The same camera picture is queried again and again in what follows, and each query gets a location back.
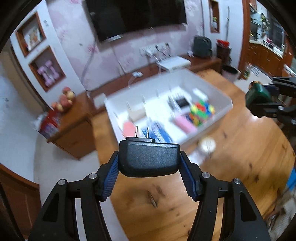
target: ridged blue pad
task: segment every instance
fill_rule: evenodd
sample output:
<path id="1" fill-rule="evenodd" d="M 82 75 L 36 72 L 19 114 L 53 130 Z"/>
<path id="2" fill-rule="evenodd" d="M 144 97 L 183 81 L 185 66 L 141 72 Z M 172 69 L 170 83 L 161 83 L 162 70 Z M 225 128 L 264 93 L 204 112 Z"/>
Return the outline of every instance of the ridged blue pad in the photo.
<path id="1" fill-rule="evenodd" d="M 192 199 L 195 201 L 197 199 L 195 180 L 184 158 L 182 157 L 182 155 L 180 156 L 181 156 L 181 164 L 180 164 L 179 171 L 180 171 L 188 196 L 192 197 Z"/>
<path id="2" fill-rule="evenodd" d="M 118 174 L 119 174 L 119 169 L 118 169 L 118 155 L 117 155 L 104 180 L 104 189 L 102 194 L 102 199 L 104 201 L 106 201 L 106 199 L 111 196 Z"/>

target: television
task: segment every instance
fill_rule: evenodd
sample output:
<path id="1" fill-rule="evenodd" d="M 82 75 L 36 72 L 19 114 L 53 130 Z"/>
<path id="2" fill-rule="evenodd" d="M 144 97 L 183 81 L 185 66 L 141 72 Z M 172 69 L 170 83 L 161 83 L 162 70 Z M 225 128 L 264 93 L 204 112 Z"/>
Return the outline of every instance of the television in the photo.
<path id="1" fill-rule="evenodd" d="M 184 0 L 86 0 L 100 42 L 122 34 L 186 22 Z"/>

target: black speaker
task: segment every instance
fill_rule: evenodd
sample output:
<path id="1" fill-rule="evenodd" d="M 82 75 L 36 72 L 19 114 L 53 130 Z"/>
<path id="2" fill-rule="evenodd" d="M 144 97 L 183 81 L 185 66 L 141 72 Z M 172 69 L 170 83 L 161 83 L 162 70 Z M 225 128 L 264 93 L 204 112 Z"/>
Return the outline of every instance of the black speaker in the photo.
<path id="1" fill-rule="evenodd" d="M 200 58 L 211 57 L 213 53 L 211 40 L 206 37 L 195 36 L 192 52 L 195 56 Z"/>

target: white router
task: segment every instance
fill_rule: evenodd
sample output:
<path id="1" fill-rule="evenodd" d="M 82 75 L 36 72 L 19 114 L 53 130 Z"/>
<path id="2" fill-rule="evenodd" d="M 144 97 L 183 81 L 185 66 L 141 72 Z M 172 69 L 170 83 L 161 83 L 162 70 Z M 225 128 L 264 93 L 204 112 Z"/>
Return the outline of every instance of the white router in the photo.
<path id="1" fill-rule="evenodd" d="M 179 56 L 175 56 L 175 57 L 167 58 L 165 60 L 160 61 L 158 63 L 158 65 L 162 69 L 164 69 L 168 72 L 172 72 L 177 69 L 184 69 L 184 68 L 190 66 L 191 62 L 188 59 L 181 58 Z"/>

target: floral wallpaper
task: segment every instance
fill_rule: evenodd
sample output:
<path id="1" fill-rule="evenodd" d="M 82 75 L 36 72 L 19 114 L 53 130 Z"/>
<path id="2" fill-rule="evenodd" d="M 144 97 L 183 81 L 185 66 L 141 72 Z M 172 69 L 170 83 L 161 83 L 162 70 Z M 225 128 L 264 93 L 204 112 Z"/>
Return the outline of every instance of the floral wallpaper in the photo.
<path id="1" fill-rule="evenodd" d="M 184 1 L 187 26 L 174 25 L 140 30 L 102 44 L 94 41 L 96 33 L 83 0 L 47 0 L 47 6 L 57 36 L 80 79 L 93 52 L 93 59 L 82 81 L 85 89 L 92 90 L 123 75 L 122 68 L 125 72 L 131 72 L 156 61 L 141 56 L 140 47 L 170 42 L 172 54 L 187 53 L 193 43 L 193 37 L 203 34 L 203 22 L 200 0 Z"/>

